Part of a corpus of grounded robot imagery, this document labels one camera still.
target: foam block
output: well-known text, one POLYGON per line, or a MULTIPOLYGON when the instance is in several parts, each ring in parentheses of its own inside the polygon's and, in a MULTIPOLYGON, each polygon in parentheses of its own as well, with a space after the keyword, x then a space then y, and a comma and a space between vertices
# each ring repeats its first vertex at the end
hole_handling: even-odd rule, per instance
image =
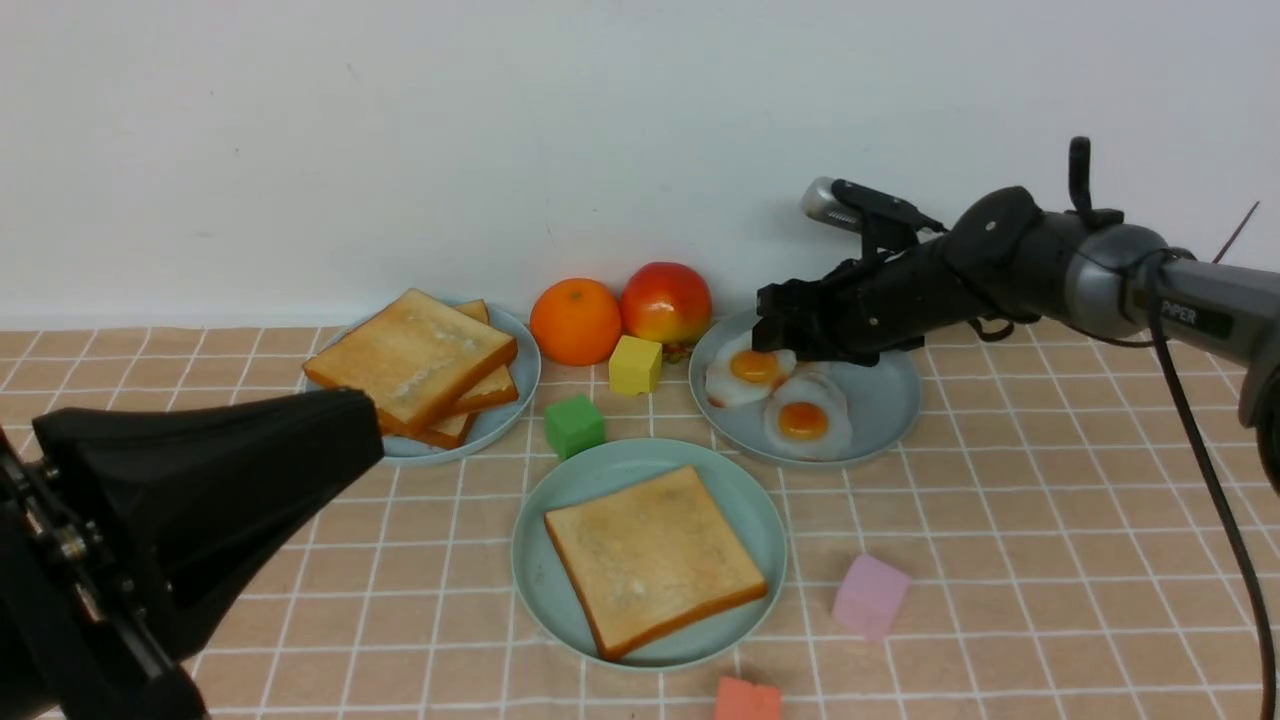
POLYGON ((604 442, 604 416, 585 395, 553 402, 543 411, 547 445, 561 460, 604 442))
POLYGON ((609 357, 609 389, 618 395, 643 395, 658 387, 662 374, 662 343, 622 336, 609 357))
POLYGON ((778 720, 781 716, 782 693, 778 688, 721 678, 714 720, 778 720))
POLYGON ((910 584, 911 578, 901 570, 860 555, 849 568, 831 614, 863 639, 878 643, 888 635, 910 584))

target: orange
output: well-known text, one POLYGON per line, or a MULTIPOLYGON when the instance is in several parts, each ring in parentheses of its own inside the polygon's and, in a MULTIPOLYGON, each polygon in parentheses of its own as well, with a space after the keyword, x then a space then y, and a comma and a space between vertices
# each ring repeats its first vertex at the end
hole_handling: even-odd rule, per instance
POLYGON ((622 337, 622 311, 609 288, 588 278, 561 281, 534 304, 529 331, 538 347, 563 365, 608 360, 622 337))

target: red apple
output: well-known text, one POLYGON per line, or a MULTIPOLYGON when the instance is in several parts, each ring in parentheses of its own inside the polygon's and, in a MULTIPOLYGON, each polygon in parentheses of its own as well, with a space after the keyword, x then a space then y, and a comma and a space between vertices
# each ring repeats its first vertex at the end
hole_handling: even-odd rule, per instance
POLYGON ((649 263, 622 291, 626 333, 666 346, 667 360, 687 356, 712 324, 707 281, 680 263, 649 263))

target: light blue plate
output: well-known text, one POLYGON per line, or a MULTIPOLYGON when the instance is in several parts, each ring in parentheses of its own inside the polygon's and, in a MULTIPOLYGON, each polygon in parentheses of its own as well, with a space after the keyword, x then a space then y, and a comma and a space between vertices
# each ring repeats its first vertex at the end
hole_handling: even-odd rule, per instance
MULTIPOLYGON (((436 300, 447 305, 461 305, 461 302, 453 300, 439 297, 436 300)), ((360 327, 361 323, 371 316, 361 318, 360 322, 347 327, 334 336, 325 347, 338 342, 338 338, 360 327)), ((516 338, 516 359, 511 363, 508 370, 511 370, 512 379, 516 380, 516 389, 520 391, 520 398, 481 413, 471 427, 467 442, 453 450, 444 450, 398 436, 383 436, 385 461, 398 465, 438 465, 479 452, 506 434, 516 424, 516 420, 520 419, 525 409, 529 407, 529 402, 534 398, 534 389, 538 387, 538 379, 543 373, 543 355, 538 350, 538 343, 534 342, 534 336, 530 334, 529 328, 524 323, 493 305, 489 305, 489 324, 516 338)), ((307 380, 307 389, 316 389, 317 387, 311 380, 307 380)))
POLYGON ((732 460, 675 439, 622 439, 570 457, 538 483, 516 520, 511 565, 520 598, 547 634, 593 662, 628 670, 664 671, 710 660, 759 628, 782 591, 787 573, 787 536, 769 495, 732 460), (698 470, 698 477, 768 582, 769 594, 654 641, 621 662, 602 660, 582 605, 547 534, 543 515, 685 465, 698 470))
POLYGON ((689 384, 694 392, 694 402, 733 447, 774 465, 840 468, 870 460, 906 437, 915 427, 915 420, 920 416, 923 391, 920 373, 905 352, 884 352, 874 368, 835 363, 831 379, 849 398, 849 421, 854 427, 854 445, 849 455, 823 462, 782 455, 764 434, 764 401, 741 407, 714 407, 707 400, 707 365, 722 345, 750 331, 758 319, 755 311, 748 311, 721 320, 698 341, 694 355, 689 359, 689 384))

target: toast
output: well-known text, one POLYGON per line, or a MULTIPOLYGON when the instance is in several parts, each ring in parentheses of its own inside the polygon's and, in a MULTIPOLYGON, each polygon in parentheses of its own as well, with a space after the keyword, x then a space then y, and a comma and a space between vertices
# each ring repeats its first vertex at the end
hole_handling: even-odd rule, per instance
POLYGON ((471 425, 475 424, 476 413, 471 413, 468 415, 454 415, 419 430, 411 439, 425 442, 426 445, 433 445, 444 450, 454 450, 457 447, 462 447, 462 443, 467 441, 467 436, 471 434, 471 425))
MULTIPOLYGON (((489 307, 484 304, 484 300, 465 302, 458 305, 456 310, 468 318, 489 324, 489 307)), ((518 397, 520 391, 516 389, 516 380, 512 379, 511 370, 503 365, 485 375, 483 380, 476 383, 474 388, 458 398, 458 401, 453 404, 453 410, 451 410, 451 413, 456 413, 458 406, 462 405, 474 407, 474 410, 451 415, 449 418, 422 429, 413 437, 413 439, 434 445, 435 447, 442 447, 444 450, 461 447, 462 443, 467 441, 467 436, 471 434, 471 427, 475 425, 477 413, 499 405, 506 405, 518 397)))
MULTIPOLYGON (((484 300, 463 302, 456 310, 472 320, 489 324, 489 306, 484 304, 484 300)), ((480 413, 517 400, 520 400, 520 391, 516 388, 516 380, 511 377, 511 370, 502 365, 460 397, 449 410, 449 415, 480 413)))
POLYGON ((769 592, 692 466, 543 519, 607 661, 769 592))
POLYGON ((302 372, 320 387, 364 391, 384 433, 416 437, 515 357, 516 338, 410 290, 302 372))

